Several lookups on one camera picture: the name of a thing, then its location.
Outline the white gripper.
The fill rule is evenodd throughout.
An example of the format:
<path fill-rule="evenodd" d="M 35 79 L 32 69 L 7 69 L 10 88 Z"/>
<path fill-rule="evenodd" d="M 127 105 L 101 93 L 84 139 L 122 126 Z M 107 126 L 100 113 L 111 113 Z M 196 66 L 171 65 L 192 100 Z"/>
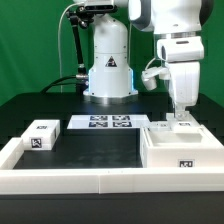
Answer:
<path fill-rule="evenodd" d="M 185 107 L 194 106 L 198 99 L 200 60 L 204 47 L 200 36 L 159 39 L 157 56 L 170 74 L 169 94 L 175 107 L 175 118 L 185 120 Z"/>

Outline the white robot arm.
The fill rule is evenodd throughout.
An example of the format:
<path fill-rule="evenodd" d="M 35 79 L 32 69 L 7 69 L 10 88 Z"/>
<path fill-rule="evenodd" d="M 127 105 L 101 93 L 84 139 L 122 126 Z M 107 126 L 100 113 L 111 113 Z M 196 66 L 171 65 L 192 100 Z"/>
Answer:
<path fill-rule="evenodd" d="M 185 119 L 198 100 L 200 33 L 213 7 L 214 0 L 85 0 L 94 49 L 85 98 L 121 103 L 162 80 L 174 117 Z"/>

